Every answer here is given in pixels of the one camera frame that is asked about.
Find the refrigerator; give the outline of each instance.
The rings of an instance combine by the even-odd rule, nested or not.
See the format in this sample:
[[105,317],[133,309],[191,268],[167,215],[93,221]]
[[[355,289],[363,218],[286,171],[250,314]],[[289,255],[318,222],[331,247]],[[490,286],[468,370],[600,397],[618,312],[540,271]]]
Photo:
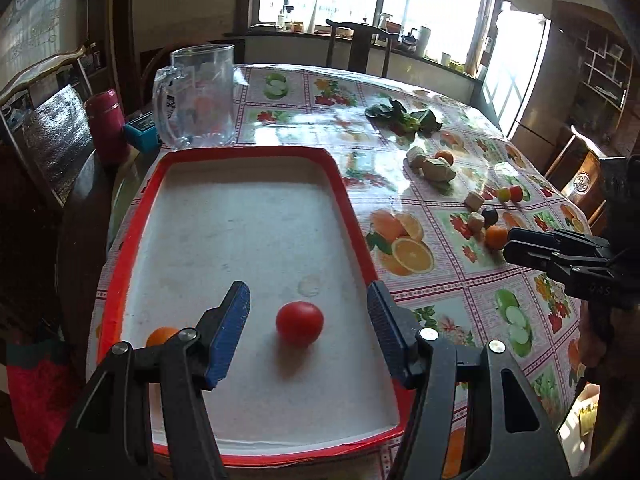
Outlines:
[[504,10],[497,26],[494,53],[472,105],[543,173],[564,138],[580,83],[580,54],[542,15]]

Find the blue gripper pad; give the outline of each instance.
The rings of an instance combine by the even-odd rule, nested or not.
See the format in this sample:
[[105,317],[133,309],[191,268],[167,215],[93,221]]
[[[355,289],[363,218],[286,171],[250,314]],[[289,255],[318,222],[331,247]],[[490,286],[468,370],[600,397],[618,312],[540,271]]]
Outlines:
[[219,309],[225,309],[226,312],[209,346],[209,367],[205,380],[210,388],[215,388],[218,381],[226,377],[249,316],[250,305],[249,287],[243,282],[234,282],[220,304]]
[[389,373],[402,386],[411,388],[413,376],[409,370],[409,348],[415,343],[420,323],[413,312],[396,305],[380,281],[369,285],[367,310]]

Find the pitcher handle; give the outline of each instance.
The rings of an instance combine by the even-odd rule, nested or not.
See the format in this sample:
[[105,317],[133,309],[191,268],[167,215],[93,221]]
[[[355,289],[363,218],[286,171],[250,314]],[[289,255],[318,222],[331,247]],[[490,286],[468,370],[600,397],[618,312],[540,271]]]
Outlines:
[[180,140],[179,136],[171,128],[171,123],[167,118],[166,93],[171,82],[181,75],[182,70],[180,67],[169,65],[158,70],[154,78],[153,103],[156,129],[162,142],[172,148],[178,148]]

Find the red tray rim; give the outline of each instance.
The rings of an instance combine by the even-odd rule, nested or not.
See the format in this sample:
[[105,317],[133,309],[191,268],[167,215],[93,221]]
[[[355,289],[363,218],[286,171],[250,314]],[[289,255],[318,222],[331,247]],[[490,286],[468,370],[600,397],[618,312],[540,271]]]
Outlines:
[[[351,245],[356,254],[356,259],[362,272],[362,277],[367,286],[378,279],[376,269],[371,260],[367,243],[360,230],[360,225],[356,218],[351,200],[344,186],[340,171],[334,158],[327,150],[322,148],[310,148],[304,146],[244,146],[234,148],[194,148],[169,152],[158,162],[146,187],[142,190],[142,199],[138,209],[129,225],[126,236],[122,243],[122,249],[111,283],[107,291],[106,304],[102,316],[102,329],[98,343],[98,359],[100,362],[114,343],[120,340],[122,332],[122,317],[124,314],[127,293],[129,291],[129,281],[133,266],[138,254],[138,247],[142,234],[146,226],[151,208],[156,200],[160,185],[169,168],[174,164],[182,162],[201,162],[205,160],[220,160],[226,158],[254,158],[254,157],[275,157],[293,156],[307,158],[318,164],[329,179],[334,193],[338,209],[344,221],[345,227],[351,239]],[[400,421],[391,430],[384,431],[374,436],[364,438],[349,444],[325,447],[322,449],[278,454],[278,455],[223,455],[223,463],[228,466],[277,466],[294,462],[302,462],[313,458],[328,458],[352,453],[371,447],[379,446],[390,440],[401,436],[404,433],[409,418],[414,393],[405,390],[397,381],[392,380],[394,393]],[[169,455],[167,446],[154,444],[154,451],[162,455]]]

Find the tray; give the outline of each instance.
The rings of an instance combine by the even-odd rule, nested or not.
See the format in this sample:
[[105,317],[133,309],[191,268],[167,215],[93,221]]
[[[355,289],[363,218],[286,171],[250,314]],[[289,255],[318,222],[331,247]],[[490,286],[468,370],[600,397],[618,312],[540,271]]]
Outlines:
[[[98,353],[194,326],[243,280],[252,306],[228,376],[203,392],[223,461],[273,466],[400,436],[412,396],[394,383],[366,309],[376,279],[331,155],[318,148],[205,148],[165,155],[144,190],[108,290]],[[324,313],[292,349],[275,331],[289,301]],[[159,387],[154,448],[166,454]]]

